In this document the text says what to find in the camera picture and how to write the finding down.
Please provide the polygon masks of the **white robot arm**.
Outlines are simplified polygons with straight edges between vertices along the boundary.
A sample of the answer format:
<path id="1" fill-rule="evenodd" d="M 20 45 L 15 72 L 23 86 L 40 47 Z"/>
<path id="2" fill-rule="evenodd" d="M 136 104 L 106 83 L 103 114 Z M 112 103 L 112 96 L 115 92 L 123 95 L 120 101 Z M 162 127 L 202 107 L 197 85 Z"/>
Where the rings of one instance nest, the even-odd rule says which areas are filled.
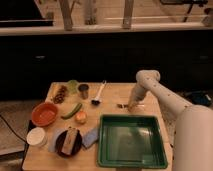
<path id="1" fill-rule="evenodd" d="M 175 125 L 172 171 L 213 171 L 213 110 L 195 105 L 159 83 L 157 70 L 140 70 L 128 110 L 150 91 L 173 115 Z"/>

